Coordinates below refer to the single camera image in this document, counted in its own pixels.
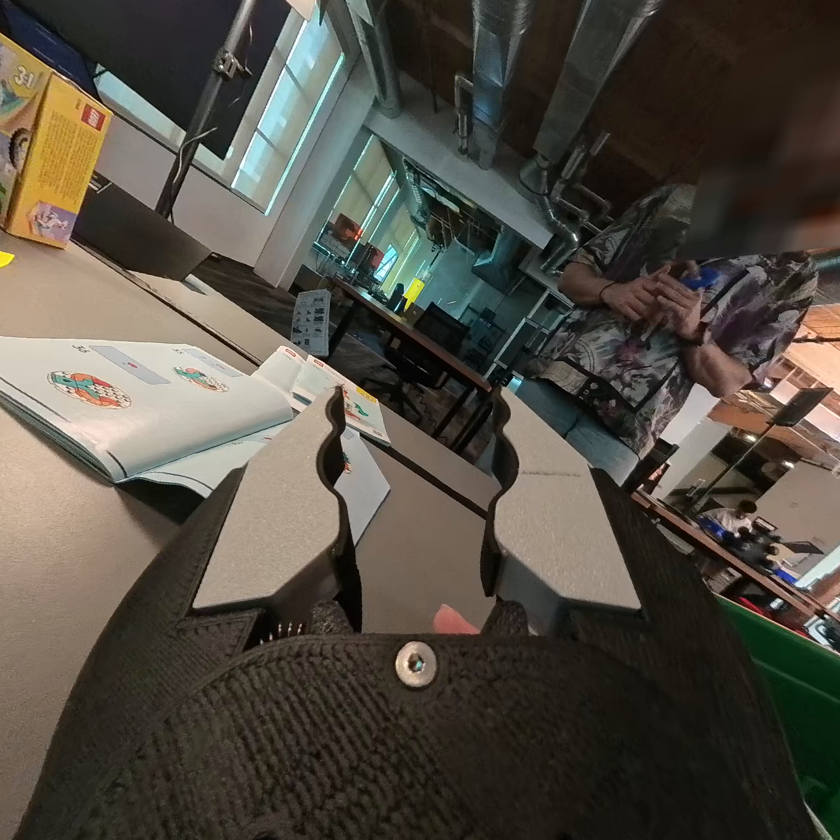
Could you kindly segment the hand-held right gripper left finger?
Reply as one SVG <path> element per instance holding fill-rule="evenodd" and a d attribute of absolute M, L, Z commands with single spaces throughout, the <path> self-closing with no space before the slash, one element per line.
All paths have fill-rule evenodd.
<path fill-rule="evenodd" d="M 285 624 L 338 600 L 362 629 L 361 575 L 344 472 L 343 389 L 322 393 L 242 469 L 192 609 L 200 614 L 260 608 Z"/>

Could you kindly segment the yellow toy set box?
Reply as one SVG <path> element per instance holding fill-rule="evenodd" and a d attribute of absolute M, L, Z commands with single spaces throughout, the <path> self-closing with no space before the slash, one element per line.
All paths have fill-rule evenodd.
<path fill-rule="evenodd" d="M 65 249 L 112 112 L 1 35 L 1 226 Z"/>

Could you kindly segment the person's right hand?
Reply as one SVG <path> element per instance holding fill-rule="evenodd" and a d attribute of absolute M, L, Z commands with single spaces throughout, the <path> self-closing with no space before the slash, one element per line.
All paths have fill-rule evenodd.
<path fill-rule="evenodd" d="M 448 604 L 442 604 L 433 619 L 436 635 L 478 635 L 480 630 Z"/>

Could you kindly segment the closed instruction booklet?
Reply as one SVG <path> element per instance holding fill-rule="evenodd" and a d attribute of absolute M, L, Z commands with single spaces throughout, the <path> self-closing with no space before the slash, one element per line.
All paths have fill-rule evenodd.
<path fill-rule="evenodd" d="M 311 356 L 301 364 L 291 393 L 300 403 L 310 405 L 321 394 L 336 388 L 343 394 L 346 424 L 371 440 L 390 445 L 379 401 L 321 360 Z"/>
<path fill-rule="evenodd" d="M 293 388 L 298 375 L 306 363 L 306 357 L 293 347 L 281 345 L 251 375 L 279 390 L 295 412 L 301 412 L 309 405 L 306 400 L 294 395 Z"/>

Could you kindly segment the open instruction booklet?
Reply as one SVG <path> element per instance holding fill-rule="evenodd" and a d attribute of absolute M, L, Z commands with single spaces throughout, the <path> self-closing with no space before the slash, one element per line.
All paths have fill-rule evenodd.
<path fill-rule="evenodd" d="M 188 344 L 2 337 L 1 391 L 11 414 L 111 483 L 147 480 L 204 498 L 304 411 Z M 363 435 L 345 426 L 336 489 L 357 543 L 390 486 Z"/>

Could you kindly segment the brown wooden desk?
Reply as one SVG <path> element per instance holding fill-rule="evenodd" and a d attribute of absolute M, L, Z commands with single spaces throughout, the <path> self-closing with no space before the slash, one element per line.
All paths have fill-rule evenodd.
<path fill-rule="evenodd" d="M 766 574 L 739 557 L 731 553 L 709 534 L 704 532 L 693 521 L 682 518 L 678 513 L 669 510 L 664 504 L 654 498 L 635 491 L 631 493 L 631 501 L 634 501 L 652 519 L 653 523 L 662 526 L 668 533 L 673 534 L 679 541 L 690 545 L 694 551 L 704 557 L 715 557 L 718 562 L 724 564 L 731 570 L 738 572 L 741 578 L 724 589 L 724 593 L 735 593 L 741 591 L 746 581 L 758 586 L 764 593 L 771 595 L 776 600 L 781 600 L 793 608 L 806 619 L 815 617 L 830 618 L 838 622 L 838 614 L 828 607 L 819 603 L 807 593 L 797 590 L 791 584 L 786 584 L 781 579 Z"/>

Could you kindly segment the printed paper sheet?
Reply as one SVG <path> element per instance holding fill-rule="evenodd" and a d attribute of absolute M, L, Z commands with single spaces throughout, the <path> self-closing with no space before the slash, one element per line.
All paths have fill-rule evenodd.
<path fill-rule="evenodd" d="M 329 356 L 331 293 L 328 288 L 297 294 L 290 341 L 300 352 L 322 360 Z"/>

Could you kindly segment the black office chair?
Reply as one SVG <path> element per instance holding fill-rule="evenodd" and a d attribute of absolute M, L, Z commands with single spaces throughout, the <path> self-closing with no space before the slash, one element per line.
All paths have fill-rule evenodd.
<path fill-rule="evenodd" d="M 469 330 L 467 325 L 434 303 L 427 306 L 413 326 L 418 333 L 453 356 L 458 353 Z M 411 386 L 439 390 L 449 378 L 442 362 L 431 350 L 405 338 L 390 336 L 385 343 L 384 357 L 404 383 L 405 394 Z"/>

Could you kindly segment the long wooden table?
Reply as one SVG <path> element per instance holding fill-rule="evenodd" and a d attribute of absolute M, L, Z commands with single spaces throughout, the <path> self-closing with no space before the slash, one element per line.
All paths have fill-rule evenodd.
<path fill-rule="evenodd" d="M 419 344 L 425 349 L 431 350 L 449 373 L 447 382 L 454 380 L 463 387 L 462 393 L 456 398 L 446 414 L 437 421 L 437 425 L 434 427 L 432 433 L 433 438 L 439 439 L 441 437 L 447 426 L 450 425 L 460 409 L 467 404 L 472 396 L 475 396 L 477 399 L 476 408 L 473 413 L 469 416 L 469 419 L 460 432 L 457 433 L 454 440 L 448 444 L 450 450 L 457 455 L 463 455 L 469 444 L 478 434 L 481 425 L 489 416 L 491 409 L 490 399 L 493 392 L 492 384 L 463 362 L 458 357 L 458 354 L 453 356 L 439 348 L 430 339 L 417 332 L 414 329 L 414 324 L 410 324 L 403 317 L 396 315 L 385 305 L 375 300 L 372 295 L 351 287 L 346 282 L 336 278 L 331 280 L 330 285 L 350 300 L 350 307 L 342 316 L 341 320 L 339 320 L 329 339 L 329 356 L 326 360 L 332 360 L 344 336 L 350 330 L 352 321 L 360 312 L 366 312 L 375 321 L 377 326 L 387 333 L 388 338 L 395 335 L 397 338 L 408 339 L 412 343 Z"/>

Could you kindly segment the green plastic bin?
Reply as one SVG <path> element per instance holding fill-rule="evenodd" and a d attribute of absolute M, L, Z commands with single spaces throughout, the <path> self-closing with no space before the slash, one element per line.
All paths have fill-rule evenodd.
<path fill-rule="evenodd" d="M 759 670 L 805 804 L 839 838 L 839 657 L 788 627 L 717 596 Z"/>

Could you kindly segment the grey pipe cluster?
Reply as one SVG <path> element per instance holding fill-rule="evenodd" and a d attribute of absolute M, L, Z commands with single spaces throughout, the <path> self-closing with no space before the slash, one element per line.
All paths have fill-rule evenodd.
<path fill-rule="evenodd" d="M 546 276 L 557 277 L 585 235 L 598 235 L 613 222 L 613 204 L 584 184 L 591 162 L 610 138 L 602 131 L 593 141 L 580 140 L 563 165 L 536 153 L 520 170 L 522 194 L 537 206 L 552 233 L 539 267 Z"/>

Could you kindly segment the black display stand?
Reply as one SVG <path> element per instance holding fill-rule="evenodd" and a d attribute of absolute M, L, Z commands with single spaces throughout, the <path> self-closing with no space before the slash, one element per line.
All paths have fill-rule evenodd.
<path fill-rule="evenodd" d="M 198 146 L 221 123 L 223 88 L 237 78 L 251 77 L 248 67 L 251 18 L 257 1 L 242 1 L 225 41 L 217 50 L 211 72 L 185 139 L 175 153 L 154 208 L 99 172 L 93 172 L 81 206 L 73 240 L 122 270 L 181 281 L 212 254 L 212 250 L 174 224 L 175 200 L 192 166 Z"/>

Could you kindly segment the large window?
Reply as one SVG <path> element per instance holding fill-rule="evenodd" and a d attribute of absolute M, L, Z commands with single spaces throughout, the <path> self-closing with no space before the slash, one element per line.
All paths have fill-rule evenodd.
<path fill-rule="evenodd" d="M 317 8 L 286 49 L 232 187 L 268 213 L 344 64 L 335 27 Z"/>

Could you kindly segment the large black display screen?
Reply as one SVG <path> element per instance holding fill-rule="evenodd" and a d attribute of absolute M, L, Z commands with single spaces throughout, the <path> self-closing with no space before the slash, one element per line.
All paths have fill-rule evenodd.
<path fill-rule="evenodd" d="M 292 11 L 287 2 L 22 1 L 12 5 L 119 79 L 182 130 L 220 81 L 201 144 L 223 159 Z"/>

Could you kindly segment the silver ventilation duct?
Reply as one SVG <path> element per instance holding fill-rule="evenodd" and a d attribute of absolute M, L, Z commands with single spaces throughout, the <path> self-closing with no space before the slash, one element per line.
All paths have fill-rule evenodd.
<path fill-rule="evenodd" d="M 471 137 L 474 158 L 489 170 L 508 116 L 511 81 L 530 29 L 534 1 L 473 1 Z"/>
<path fill-rule="evenodd" d="M 348 1 L 353 28 L 360 43 L 379 110 L 396 119 L 403 110 L 403 97 L 386 21 L 387 1 Z"/>
<path fill-rule="evenodd" d="M 552 172 L 572 152 L 615 69 L 663 6 L 662 1 L 583 1 L 559 79 L 521 168 L 520 190 L 533 203 L 548 200 Z"/>

